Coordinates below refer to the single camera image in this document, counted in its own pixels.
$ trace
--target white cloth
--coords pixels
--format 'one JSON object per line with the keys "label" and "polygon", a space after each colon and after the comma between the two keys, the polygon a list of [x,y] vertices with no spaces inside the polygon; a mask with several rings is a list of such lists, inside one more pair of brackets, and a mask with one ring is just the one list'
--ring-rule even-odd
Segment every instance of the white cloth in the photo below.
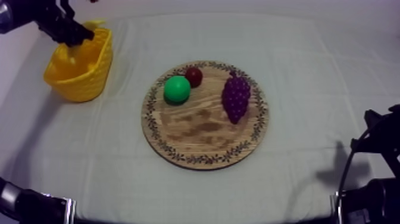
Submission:
{"label": "white cloth", "polygon": [[[2,176],[74,198],[88,219],[276,223],[328,215],[350,140],[365,129],[364,111],[384,113],[400,99],[400,42],[385,33],[250,14],[136,17],[107,26],[114,61],[100,97],[72,104],[50,91],[42,74],[55,44],[42,37],[0,110]],[[262,144],[226,169],[176,167],[142,133],[148,88],[193,60],[241,68],[270,106]],[[390,175],[376,166],[385,168],[356,155],[348,188]]]}

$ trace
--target grape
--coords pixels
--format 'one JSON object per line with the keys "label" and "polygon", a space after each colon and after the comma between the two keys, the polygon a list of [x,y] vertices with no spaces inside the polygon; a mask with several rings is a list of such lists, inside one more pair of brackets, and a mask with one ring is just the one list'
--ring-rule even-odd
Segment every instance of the grape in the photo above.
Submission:
{"label": "grape", "polygon": [[222,90],[221,102],[230,122],[237,124],[247,111],[250,98],[250,85],[244,77],[237,77],[234,71],[226,80]]}

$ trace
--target woven basket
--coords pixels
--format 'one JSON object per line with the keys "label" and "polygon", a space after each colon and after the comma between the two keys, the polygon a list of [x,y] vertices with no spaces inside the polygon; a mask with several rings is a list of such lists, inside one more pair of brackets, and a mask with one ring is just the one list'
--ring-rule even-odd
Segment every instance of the woven basket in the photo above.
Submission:
{"label": "woven basket", "polygon": [[111,31],[96,28],[94,32],[94,39],[79,47],[59,45],[45,71],[45,82],[67,100],[89,101],[104,89],[113,60]]}

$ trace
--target white wall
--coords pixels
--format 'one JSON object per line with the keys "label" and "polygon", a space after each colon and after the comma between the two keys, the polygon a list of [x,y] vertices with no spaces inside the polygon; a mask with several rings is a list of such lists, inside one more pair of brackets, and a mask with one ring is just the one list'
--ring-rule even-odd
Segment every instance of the white wall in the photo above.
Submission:
{"label": "white wall", "polygon": [[70,0],[78,20],[172,13],[269,13],[400,31],[398,0]]}

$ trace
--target round wooden board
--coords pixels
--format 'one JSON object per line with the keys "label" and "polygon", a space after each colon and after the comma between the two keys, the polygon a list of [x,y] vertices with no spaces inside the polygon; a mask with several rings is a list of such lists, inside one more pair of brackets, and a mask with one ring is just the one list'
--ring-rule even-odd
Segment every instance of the round wooden board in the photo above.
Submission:
{"label": "round wooden board", "polygon": [[[188,67],[203,73],[202,84],[182,105],[164,101],[164,84],[184,75]],[[221,104],[229,72],[247,79],[251,97],[246,114],[232,124]],[[246,73],[218,61],[193,61],[164,73],[151,86],[142,106],[142,128],[152,148],[167,161],[195,170],[231,166],[248,156],[262,141],[269,115],[264,94]]]}

